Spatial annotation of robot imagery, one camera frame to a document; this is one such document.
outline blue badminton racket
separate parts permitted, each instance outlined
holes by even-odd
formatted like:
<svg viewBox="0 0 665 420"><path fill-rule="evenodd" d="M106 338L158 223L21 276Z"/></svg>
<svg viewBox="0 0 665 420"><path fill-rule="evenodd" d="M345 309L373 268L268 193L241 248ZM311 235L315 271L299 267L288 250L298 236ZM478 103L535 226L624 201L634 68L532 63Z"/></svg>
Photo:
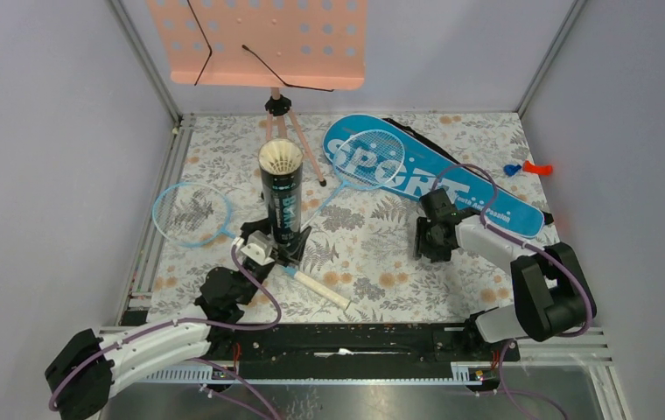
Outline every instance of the blue badminton racket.
<svg viewBox="0 0 665 420"><path fill-rule="evenodd" d="M309 226L323 208L343 188L349 186L359 191L370 191L385 186L404 164L404 145L395 135L383 129L368 129L348 138L332 157L332 168L340 179L340 186L332 192L322 206L304 223Z"/></svg>
<svg viewBox="0 0 665 420"><path fill-rule="evenodd" d="M152 221L166 239L197 248L219 235L235 238L227 231L232 217L229 199L211 186L180 182L160 193L152 205Z"/></svg>

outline badminton racket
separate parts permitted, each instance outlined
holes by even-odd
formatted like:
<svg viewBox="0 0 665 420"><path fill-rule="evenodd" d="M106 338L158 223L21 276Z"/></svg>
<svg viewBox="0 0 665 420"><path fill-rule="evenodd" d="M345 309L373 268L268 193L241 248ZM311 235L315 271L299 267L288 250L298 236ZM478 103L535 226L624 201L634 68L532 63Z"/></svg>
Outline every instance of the badminton racket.
<svg viewBox="0 0 665 420"><path fill-rule="evenodd" d="M404 145L395 135L383 129L368 129L351 136L332 157L332 168L340 186L304 223L302 230L343 188L349 186L359 191L381 188L399 173L403 164Z"/></svg>
<svg viewBox="0 0 665 420"><path fill-rule="evenodd" d="M169 186L152 206L152 221L165 238L188 248L208 244L219 235L235 238L227 230L232 217L232 204L221 192L198 182L181 182ZM283 267L283 272L308 289L330 300L343 311L350 300L315 281L305 273Z"/></svg>

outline gray wall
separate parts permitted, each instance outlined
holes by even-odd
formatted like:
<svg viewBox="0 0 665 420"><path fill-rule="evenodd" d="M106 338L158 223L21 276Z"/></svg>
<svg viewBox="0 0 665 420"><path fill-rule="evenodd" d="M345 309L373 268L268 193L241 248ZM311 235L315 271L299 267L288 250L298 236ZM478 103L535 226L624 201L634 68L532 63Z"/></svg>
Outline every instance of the gray wall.
<svg viewBox="0 0 665 420"><path fill-rule="evenodd" d="M0 419L113 321L172 122L104 1L0 2Z"/></svg>
<svg viewBox="0 0 665 420"><path fill-rule="evenodd" d="M152 1L157 0L123 0L178 106L184 112L263 112L267 88L172 82L165 49L145 4ZM212 1L213 7L223 3ZM191 4L201 7L202 2ZM296 7L297 0L284 4ZM517 109L571 4L572 0L369 0L363 87L333 93L290 89L287 95L300 112Z"/></svg>
<svg viewBox="0 0 665 420"><path fill-rule="evenodd" d="M634 418L665 418L665 2L590 1L523 122Z"/></svg>

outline pink music stand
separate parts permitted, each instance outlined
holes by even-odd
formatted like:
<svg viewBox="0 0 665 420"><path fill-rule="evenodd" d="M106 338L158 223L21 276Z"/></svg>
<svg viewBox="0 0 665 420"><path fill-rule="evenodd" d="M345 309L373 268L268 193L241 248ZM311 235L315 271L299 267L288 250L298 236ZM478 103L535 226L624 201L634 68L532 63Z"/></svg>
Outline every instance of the pink music stand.
<svg viewBox="0 0 665 420"><path fill-rule="evenodd" d="M284 115L288 113L320 184L324 184L291 101L279 88L359 88L365 73L368 0L145 1L167 52L171 79L194 85L271 87L266 139L271 137L274 116L279 136L287 137ZM209 45L212 55L207 61ZM276 112L271 112L269 104L275 105L272 109Z"/></svg>

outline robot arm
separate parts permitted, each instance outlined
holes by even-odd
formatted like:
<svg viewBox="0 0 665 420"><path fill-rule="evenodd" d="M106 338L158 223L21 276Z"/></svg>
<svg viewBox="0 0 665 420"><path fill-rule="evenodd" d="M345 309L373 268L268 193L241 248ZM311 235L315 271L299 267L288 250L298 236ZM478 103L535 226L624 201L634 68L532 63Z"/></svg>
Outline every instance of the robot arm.
<svg viewBox="0 0 665 420"><path fill-rule="evenodd" d="M270 258L272 250L262 241L263 236L252 235L259 224L246 224L247 229L243 226L243 239L248 243L240 251L248 256L243 267L262 283L276 260ZM158 321L101 337L90 329L75 334L45 371L60 417L89 418L130 384L225 346L226 331L202 321L237 323L244 314L238 305L248 304L257 288L241 272L216 267L206 274L200 291L193 304ZM88 360L87 366L67 379Z"/></svg>
<svg viewBox="0 0 665 420"><path fill-rule="evenodd" d="M512 277L514 303L475 316L474 324L485 342L526 335L544 341L586 320L580 294L543 256L485 228L475 210L458 210L442 188L422 196L420 203L426 217L417 220L416 258L426 256L434 263L450 261L452 251L462 248L485 257ZM595 302L572 248L559 242L544 250L581 284L594 318ZM556 286L548 287L547 279L556 280Z"/></svg>

